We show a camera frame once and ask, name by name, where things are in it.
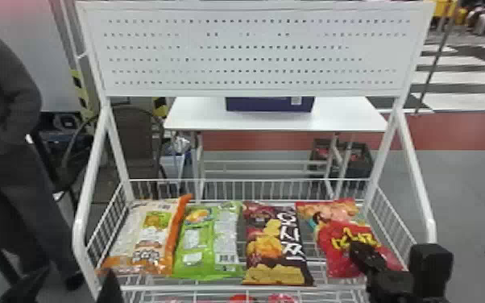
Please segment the orange snack bag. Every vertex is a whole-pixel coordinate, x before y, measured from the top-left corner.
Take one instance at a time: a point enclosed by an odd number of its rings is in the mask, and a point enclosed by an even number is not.
[[[136,201],[102,269],[112,268],[118,274],[172,274],[180,224],[191,199],[192,194],[186,194]]]

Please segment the white pegboard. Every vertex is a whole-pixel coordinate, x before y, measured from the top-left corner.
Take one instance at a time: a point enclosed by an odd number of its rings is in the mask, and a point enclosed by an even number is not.
[[[78,8],[109,96],[391,96],[409,85],[433,3],[79,2]]]

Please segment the red packaging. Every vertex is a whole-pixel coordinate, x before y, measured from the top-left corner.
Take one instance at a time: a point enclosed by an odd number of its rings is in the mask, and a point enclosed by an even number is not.
[[[268,303],[299,303],[299,301],[294,297],[286,293],[273,293],[267,299]]]
[[[258,303],[258,301],[254,297],[250,297],[243,293],[234,295],[230,298],[228,303]]]
[[[361,275],[349,256],[350,243],[359,241],[372,245],[386,260],[391,270],[403,270],[402,264],[392,251],[382,246],[372,234],[369,226],[348,222],[331,221],[317,235],[317,244],[327,258],[327,275],[335,278],[353,278]]]

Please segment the green packaging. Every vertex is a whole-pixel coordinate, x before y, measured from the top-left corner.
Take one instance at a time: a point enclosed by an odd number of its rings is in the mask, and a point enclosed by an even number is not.
[[[189,208],[180,230],[172,277],[217,280],[242,276],[237,221],[242,203]]]

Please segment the white wire display rack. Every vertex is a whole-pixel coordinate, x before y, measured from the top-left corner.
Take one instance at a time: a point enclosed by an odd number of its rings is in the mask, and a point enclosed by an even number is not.
[[[259,200],[273,205],[293,205],[296,201],[331,201],[327,184],[337,184],[339,179],[278,179],[278,180],[203,180],[205,190],[201,203],[223,201]],[[352,197],[362,206],[368,179],[345,179],[340,197]],[[130,180],[136,199],[163,199],[179,197],[195,191],[192,179],[184,180]],[[122,189],[114,192],[113,199],[96,225],[86,252],[95,269],[99,269],[117,237],[117,231],[126,218],[131,203]],[[410,247],[416,243],[399,214],[381,189],[375,195],[367,220],[372,224],[378,239],[388,245],[405,266]],[[238,229],[239,259],[245,260],[244,225]],[[308,259],[309,270],[316,287],[294,288],[279,286],[242,286],[239,278],[212,282],[171,279],[166,276],[130,275],[120,276],[119,281],[129,302],[163,302],[169,298],[182,301],[227,301],[236,293],[249,292],[252,297],[260,294],[292,293],[304,301],[350,302],[361,301],[364,295],[363,278],[332,279],[325,271],[325,257],[313,241],[312,231],[301,223],[301,237]]]
[[[260,200],[288,204],[353,197],[376,237],[405,266],[409,249],[416,241],[379,187],[395,133],[404,148],[416,193],[414,199],[405,203],[413,203],[410,207],[419,210],[425,241],[435,242],[432,210],[402,111],[433,6],[432,2],[291,0],[78,2],[86,46],[80,56],[87,56],[91,62],[102,104],[73,228],[73,250],[93,296],[97,297],[101,289],[96,270],[108,256],[133,201],[178,197],[182,193],[195,193],[194,203]],[[158,95],[220,97],[219,100],[226,96],[393,96],[396,101],[387,128],[381,130],[384,136],[368,179],[132,180],[110,98]],[[352,99],[335,100],[342,103]],[[334,106],[332,110],[346,107]],[[309,125],[316,125],[315,122],[308,120]],[[324,128],[315,131],[363,131],[338,121],[338,127],[332,127],[327,119],[320,123],[324,123],[320,124]],[[93,233],[87,237],[107,138],[119,183],[99,222],[92,223]],[[245,233],[240,230],[238,234],[242,246]],[[260,302],[272,293],[289,293],[300,302],[366,301],[364,279],[328,278],[325,259],[309,230],[303,233],[303,239],[316,281],[312,288],[242,286],[238,279],[198,283],[153,275],[119,278],[128,302],[226,302],[238,293],[247,293]]]

